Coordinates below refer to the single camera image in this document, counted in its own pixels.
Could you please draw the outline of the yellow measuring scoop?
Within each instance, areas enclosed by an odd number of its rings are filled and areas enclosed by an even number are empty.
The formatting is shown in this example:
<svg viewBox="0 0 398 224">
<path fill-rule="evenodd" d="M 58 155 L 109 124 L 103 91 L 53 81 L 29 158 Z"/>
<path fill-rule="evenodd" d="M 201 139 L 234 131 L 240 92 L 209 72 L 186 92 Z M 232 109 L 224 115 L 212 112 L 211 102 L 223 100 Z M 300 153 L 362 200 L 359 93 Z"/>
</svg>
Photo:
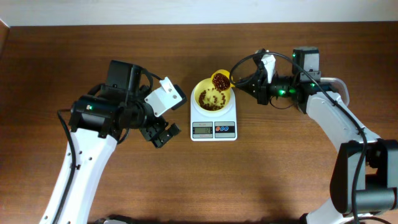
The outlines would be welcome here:
<svg viewBox="0 0 398 224">
<path fill-rule="evenodd" d="M 217 91 L 227 91 L 231 87 L 234 87 L 229 79 L 229 71 L 223 69 L 217 70 L 212 74 L 211 83 Z"/>
</svg>

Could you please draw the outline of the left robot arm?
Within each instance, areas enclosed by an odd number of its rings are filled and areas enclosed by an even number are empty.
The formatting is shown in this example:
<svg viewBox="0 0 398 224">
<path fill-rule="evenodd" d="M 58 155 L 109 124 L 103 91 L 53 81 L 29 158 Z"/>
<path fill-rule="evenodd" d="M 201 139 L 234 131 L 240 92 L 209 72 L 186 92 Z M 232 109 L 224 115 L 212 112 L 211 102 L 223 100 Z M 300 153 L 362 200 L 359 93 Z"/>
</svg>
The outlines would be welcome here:
<svg viewBox="0 0 398 224">
<path fill-rule="evenodd" d="M 67 137 L 62 168 L 41 223 L 86 223 L 104 168 L 130 130 L 161 148 L 180 129 L 163 118 L 187 100 L 178 85 L 147 69 L 113 60 L 104 83 L 68 109 L 60 122 Z"/>
</svg>

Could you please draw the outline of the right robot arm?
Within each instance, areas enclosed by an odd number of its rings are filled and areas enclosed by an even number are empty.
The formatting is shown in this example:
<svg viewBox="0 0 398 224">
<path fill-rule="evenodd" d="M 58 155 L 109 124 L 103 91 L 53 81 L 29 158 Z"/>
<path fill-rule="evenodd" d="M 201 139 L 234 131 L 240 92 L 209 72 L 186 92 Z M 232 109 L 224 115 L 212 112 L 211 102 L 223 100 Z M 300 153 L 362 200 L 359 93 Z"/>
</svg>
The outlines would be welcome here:
<svg viewBox="0 0 398 224">
<path fill-rule="evenodd" d="M 330 198 L 318 209 L 304 213 L 300 223 L 361 223 L 385 221 L 380 215 L 397 209 L 397 141 L 368 129 L 348 109 L 344 82 L 323 78 L 316 47 L 296 47 L 288 57 L 265 49 L 247 60 L 256 71 L 245 78 L 229 77 L 233 86 L 268 105 L 274 98 L 290 98 L 312 118 L 337 150 L 330 181 Z"/>
</svg>

